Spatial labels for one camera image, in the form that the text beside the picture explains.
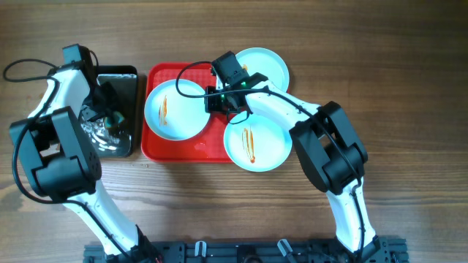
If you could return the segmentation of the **green yellow sponge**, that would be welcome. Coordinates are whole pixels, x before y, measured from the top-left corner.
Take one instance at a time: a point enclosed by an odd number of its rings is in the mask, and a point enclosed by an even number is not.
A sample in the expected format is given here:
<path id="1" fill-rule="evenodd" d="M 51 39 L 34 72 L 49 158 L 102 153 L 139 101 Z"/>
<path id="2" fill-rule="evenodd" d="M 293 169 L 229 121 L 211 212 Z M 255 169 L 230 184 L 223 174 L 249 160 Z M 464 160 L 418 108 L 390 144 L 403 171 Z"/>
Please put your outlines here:
<path id="1" fill-rule="evenodd" d="M 114 111 L 109 116 L 104 117 L 104 127 L 106 129 L 114 129 L 119 127 L 125 121 L 125 117 L 119 112 Z"/>

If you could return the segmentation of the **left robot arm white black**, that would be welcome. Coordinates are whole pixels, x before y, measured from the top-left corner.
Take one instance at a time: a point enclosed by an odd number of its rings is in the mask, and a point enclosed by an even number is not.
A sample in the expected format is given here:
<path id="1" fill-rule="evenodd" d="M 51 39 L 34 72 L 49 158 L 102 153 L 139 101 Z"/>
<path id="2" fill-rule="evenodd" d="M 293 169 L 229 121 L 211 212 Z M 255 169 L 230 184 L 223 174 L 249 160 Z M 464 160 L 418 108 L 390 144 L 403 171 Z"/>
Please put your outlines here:
<path id="1" fill-rule="evenodd" d="M 162 255 L 116 206 L 102 184 L 102 166 L 83 123 L 110 134 L 126 120 L 97 67 L 74 61 L 53 67 L 45 97 L 27 119 L 10 126 L 12 173 L 19 190 L 47 205 L 62 204 L 98 237 L 106 262 L 160 262 Z"/>

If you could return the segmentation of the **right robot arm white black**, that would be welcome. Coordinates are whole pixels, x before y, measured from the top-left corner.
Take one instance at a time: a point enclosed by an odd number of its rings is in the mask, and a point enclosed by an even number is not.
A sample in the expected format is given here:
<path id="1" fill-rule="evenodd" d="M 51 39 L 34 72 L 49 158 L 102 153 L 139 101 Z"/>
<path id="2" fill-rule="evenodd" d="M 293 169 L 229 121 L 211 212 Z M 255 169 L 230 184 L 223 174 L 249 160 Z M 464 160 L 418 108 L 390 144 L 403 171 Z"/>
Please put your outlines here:
<path id="1" fill-rule="evenodd" d="M 252 115 L 288 132 L 305 176 L 328 198 L 336 239 L 343 249 L 354 262 L 364 262 L 377 252 L 377 233 L 363 196 L 368 153 L 339 104 L 305 102 L 259 73 L 225 89 L 209 86 L 205 96 L 217 110 L 234 99 Z"/>

